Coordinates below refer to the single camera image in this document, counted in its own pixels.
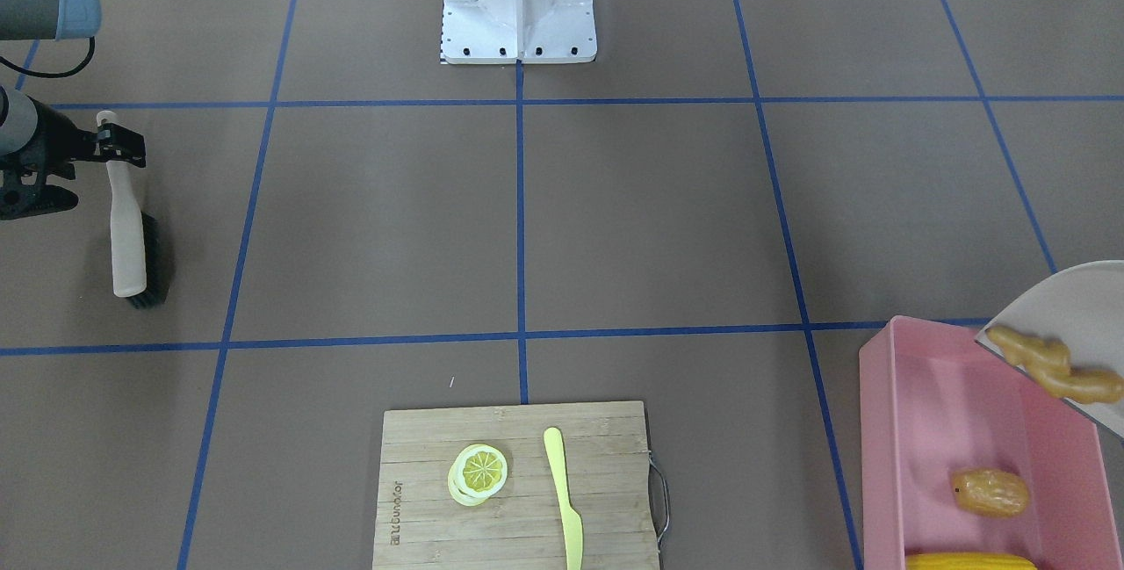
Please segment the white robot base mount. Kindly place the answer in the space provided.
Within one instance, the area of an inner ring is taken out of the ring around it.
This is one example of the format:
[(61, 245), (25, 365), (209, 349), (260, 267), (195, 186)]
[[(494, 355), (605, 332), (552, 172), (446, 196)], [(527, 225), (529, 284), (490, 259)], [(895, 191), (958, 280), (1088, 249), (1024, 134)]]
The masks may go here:
[(441, 62), (588, 63), (598, 56), (593, 0), (443, 0)]

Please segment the grey robot arm holding brush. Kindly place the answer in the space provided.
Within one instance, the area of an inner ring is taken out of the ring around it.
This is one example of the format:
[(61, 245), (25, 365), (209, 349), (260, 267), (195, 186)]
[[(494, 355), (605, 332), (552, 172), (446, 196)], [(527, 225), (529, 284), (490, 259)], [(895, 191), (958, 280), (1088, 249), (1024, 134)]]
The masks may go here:
[[(24, 76), (61, 79), (73, 76), (92, 61), (96, 34), (101, 26), (100, 0), (1, 0), (3, 40), (88, 42), (87, 55), (75, 69), (36, 71), (3, 60), (3, 66)], [(140, 227), (148, 216), (133, 189), (129, 170), (146, 166), (143, 135), (125, 128), (114, 112), (97, 116), (96, 130), (85, 132), (67, 115), (28, 97), (3, 89), (3, 219), (17, 220), (51, 212), (67, 212), (79, 205), (78, 194), (49, 184), (49, 177), (74, 179), (76, 162), (107, 165), (112, 190), (110, 223)]]

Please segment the black gripper at brush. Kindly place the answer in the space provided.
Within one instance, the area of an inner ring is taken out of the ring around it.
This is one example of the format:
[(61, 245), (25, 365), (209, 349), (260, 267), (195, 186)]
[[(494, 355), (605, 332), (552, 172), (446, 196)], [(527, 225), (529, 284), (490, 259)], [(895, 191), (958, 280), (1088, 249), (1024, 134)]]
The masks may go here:
[[(1, 157), (3, 194), (1, 220), (18, 220), (51, 212), (67, 212), (79, 197), (60, 186), (43, 186), (45, 178), (60, 171), (72, 179), (72, 161), (125, 162), (146, 168), (144, 135), (119, 123), (97, 123), (97, 132), (81, 129), (67, 115), (40, 103), (28, 94), (4, 94), (1, 111)], [(33, 174), (31, 186), (24, 177)]]

